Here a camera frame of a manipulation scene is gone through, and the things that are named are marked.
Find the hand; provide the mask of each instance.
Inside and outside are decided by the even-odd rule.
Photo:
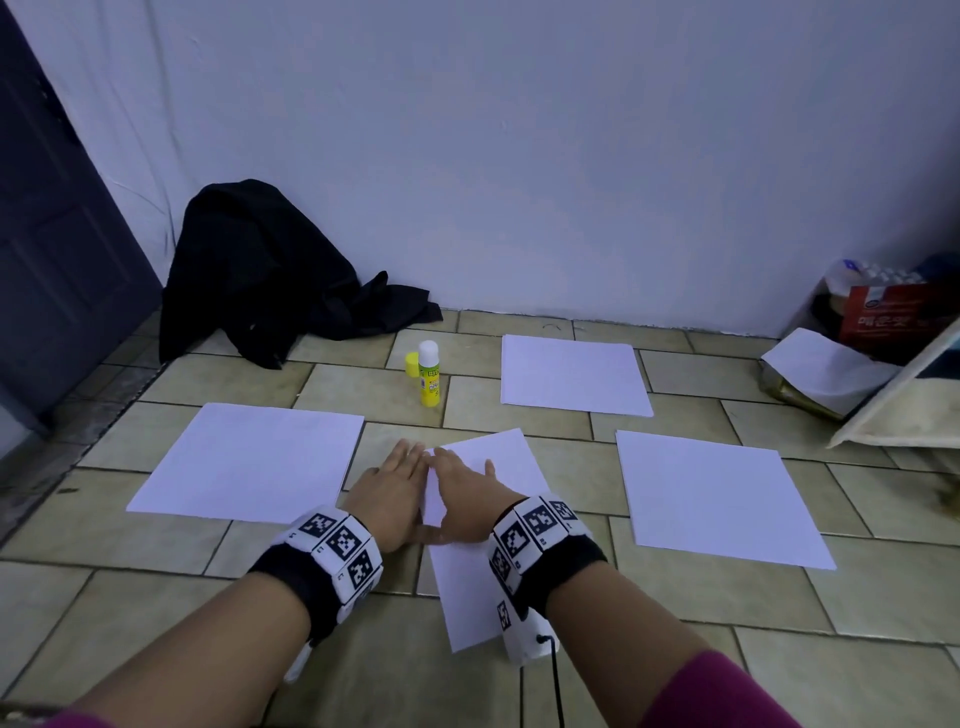
[[[440,528],[421,526],[419,538],[426,544],[486,541],[503,512],[525,496],[496,479],[492,460],[484,464],[486,473],[481,475],[464,465],[456,452],[435,448],[433,453],[423,459],[437,472],[446,515]]]
[[[383,465],[364,471],[344,500],[343,510],[367,527],[380,553],[415,540],[415,519],[429,468],[423,443],[409,446],[400,440]]]

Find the forearm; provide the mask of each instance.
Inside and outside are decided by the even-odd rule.
[[[606,562],[591,564],[553,590],[545,616],[614,727],[635,728],[670,679],[708,649]]]
[[[302,602],[250,573],[74,705],[115,728],[229,728],[257,718],[310,632]]]

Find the left hand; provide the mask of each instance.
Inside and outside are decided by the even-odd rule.
[[[342,506],[376,539],[380,553],[415,541],[415,520],[426,489],[427,461],[423,443],[400,440],[383,465],[369,468],[350,489]]]

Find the black cable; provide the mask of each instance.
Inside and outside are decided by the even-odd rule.
[[[560,699],[560,673],[557,671],[557,641],[553,635],[537,635],[539,644],[550,641],[550,659],[553,661],[553,690],[557,695],[557,718],[560,721],[560,728],[565,727],[564,723],[564,703]]]

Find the yellow cap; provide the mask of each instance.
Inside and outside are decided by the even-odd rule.
[[[407,376],[420,376],[420,355],[417,352],[410,352],[403,359],[406,365]]]

